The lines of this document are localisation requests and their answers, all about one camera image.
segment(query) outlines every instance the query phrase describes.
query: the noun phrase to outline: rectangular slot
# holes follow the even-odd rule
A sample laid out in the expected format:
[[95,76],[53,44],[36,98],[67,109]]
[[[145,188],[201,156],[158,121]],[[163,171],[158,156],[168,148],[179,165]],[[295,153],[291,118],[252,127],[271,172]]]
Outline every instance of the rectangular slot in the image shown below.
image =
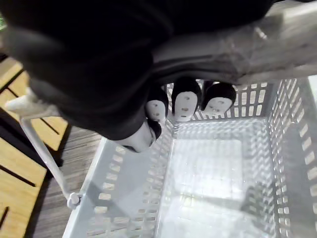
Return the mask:
[[239,117],[239,109],[238,109],[238,108],[234,108],[234,116],[235,116],[236,118]]
[[241,104],[242,104],[242,105],[246,105],[246,104],[247,104],[247,99],[248,99],[247,93],[246,93],[246,92],[243,92],[243,93],[241,94]]
[[261,111],[262,111],[262,105],[258,105],[257,106],[257,116],[261,115]]
[[250,104],[254,104],[254,102],[256,101],[256,95],[257,95],[256,91],[252,91],[250,93]]
[[247,108],[246,107],[242,107],[241,108],[241,116],[245,117],[246,116],[246,111],[247,111]]
[[234,102],[234,105],[237,106],[239,104],[239,94],[237,94],[236,101]]
[[100,193],[98,199],[100,199],[100,200],[110,200],[111,199],[111,194]]
[[95,212],[96,214],[106,213],[107,210],[108,210],[107,207],[95,207],[95,208],[94,208],[94,212]]
[[260,90],[260,95],[259,95],[259,103],[264,102],[264,97],[265,97],[265,89]]
[[253,110],[254,110],[254,106],[249,106],[249,116],[250,117],[253,116]]
[[114,184],[113,184],[113,183],[104,182],[104,183],[103,183],[103,189],[106,189],[106,190],[114,190]]
[[118,175],[114,175],[114,174],[111,174],[111,173],[107,173],[106,179],[109,179],[109,180],[117,180],[117,179],[118,179]]

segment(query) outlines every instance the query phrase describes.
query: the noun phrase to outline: basket handle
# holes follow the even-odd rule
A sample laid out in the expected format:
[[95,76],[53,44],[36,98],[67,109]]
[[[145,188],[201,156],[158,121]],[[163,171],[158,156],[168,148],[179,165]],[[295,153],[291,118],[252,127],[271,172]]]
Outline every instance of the basket handle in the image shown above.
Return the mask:
[[20,124],[24,133],[56,179],[64,197],[67,200],[67,206],[70,209],[75,209],[80,203],[81,195],[69,191],[65,177],[31,124],[31,119],[58,116],[57,108],[54,105],[49,105],[37,100],[29,89],[27,91],[27,95],[7,102],[5,107],[9,111],[20,115]]

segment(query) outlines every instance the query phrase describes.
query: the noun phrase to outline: basket bottom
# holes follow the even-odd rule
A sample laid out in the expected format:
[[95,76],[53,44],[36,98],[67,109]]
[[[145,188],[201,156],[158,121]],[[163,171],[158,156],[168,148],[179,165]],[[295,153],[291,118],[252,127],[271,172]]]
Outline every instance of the basket bottom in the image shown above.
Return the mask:
[[[272,182],[269,150],[262,119],[180,126],[157,237],[272,237],[273,211],[267,211],[273,205],[266,202],[273,200],[266,192]],[[265,178],[260,176],[264,169],[269,171]]]

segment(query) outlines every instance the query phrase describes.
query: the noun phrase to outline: black and white object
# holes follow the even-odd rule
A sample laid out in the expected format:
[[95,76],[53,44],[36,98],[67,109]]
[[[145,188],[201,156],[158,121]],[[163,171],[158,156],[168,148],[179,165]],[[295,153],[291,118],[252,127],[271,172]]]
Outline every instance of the black and white object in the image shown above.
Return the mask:
[[202,99],[201,89],[193,78],[179,78],[174,82],[172,113],[176,121],[189,121]]
[[203,84],[202,112],[207,115],[221,115],[228,111],[236,100],[236,90],[228,83]]
[[133,152],[141,153],[148,150],[160,135],[159,123],[146,120],[134,134],[122,140],[114,140],[114,142]]
[[168,97],[161,87],[152,87],[145,105],[145,111],[149,119],[161,123],[165,122],[168,113]]

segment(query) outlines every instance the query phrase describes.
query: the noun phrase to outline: gray floor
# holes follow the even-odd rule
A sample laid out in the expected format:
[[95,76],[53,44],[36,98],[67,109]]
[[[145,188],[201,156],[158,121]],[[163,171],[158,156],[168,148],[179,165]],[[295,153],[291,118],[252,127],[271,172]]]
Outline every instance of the gray floor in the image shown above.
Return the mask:
[[[62,155],[64,164],[61,167],[70,190],[79,191],[100,138],[100,135],[94,132],[72,128]],[[70,210],[55,179],[46,182],[43,186],[47,187],[47,191],[42,191],[38,198],[43,200],[43,206],[36,205],[25,237],[61,238]]]

